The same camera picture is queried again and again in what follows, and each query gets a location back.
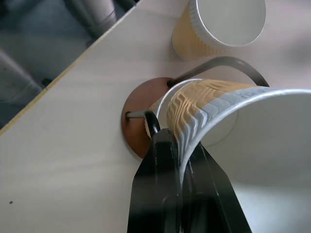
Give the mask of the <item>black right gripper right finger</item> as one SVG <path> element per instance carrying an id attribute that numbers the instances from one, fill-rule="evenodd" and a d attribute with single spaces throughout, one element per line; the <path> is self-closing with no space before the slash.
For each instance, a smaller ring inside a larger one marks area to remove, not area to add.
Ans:
<path id="1" fill-rule="evenodd" d="M 246 217 L 232 184 L 202 144 L 183 180 L 183 233 L 246 233 Z"/>

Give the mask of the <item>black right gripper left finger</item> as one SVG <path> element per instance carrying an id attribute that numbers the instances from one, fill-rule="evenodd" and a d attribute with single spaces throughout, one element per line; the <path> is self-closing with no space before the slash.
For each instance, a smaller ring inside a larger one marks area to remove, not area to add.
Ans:
<path id="1" fill-rule="evenodd" d="M 179 233 L 181 186 L 172 133 L 153 135 L 132 183 L 130 233 Z"/>

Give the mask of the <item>ribbed yellow white paper cup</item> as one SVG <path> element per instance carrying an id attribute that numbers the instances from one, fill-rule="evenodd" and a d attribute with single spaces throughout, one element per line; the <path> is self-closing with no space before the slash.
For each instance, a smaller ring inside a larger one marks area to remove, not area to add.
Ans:
<path id="1" fill-rule="evenodd" d="M 160 126 L 168 128 L 177 139 L 196 137 L 207 123 L 203 107 L 211 102 L 215 90 L 212 80 L 182 81 L 156 101 L 150 110 L 158 117 Z"/>
<path id="2" fill-rule="evenodd" d="M 170 99 L 166 121 L 181 180 L 202 144 L 253 233 L 311 233 L 311 89 L 191 81 Z"/>
<path id="3" fill-rule="evenodd" d="M 172 33 L 175 53 L 200 60 L 254 42 L 266 20 L 265 0 L 189 0 Z"/>

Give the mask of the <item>grey robot leg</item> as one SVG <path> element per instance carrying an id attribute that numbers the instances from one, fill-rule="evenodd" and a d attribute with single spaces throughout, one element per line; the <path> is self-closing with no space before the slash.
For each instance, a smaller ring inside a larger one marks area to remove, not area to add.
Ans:
<path id="1" fill-rule="evenodd" d="M 100 37 L 118 20 L 115 4 L 128 11 L 139 0 L 75 0 L 78 17 L 93 38 Z"/>

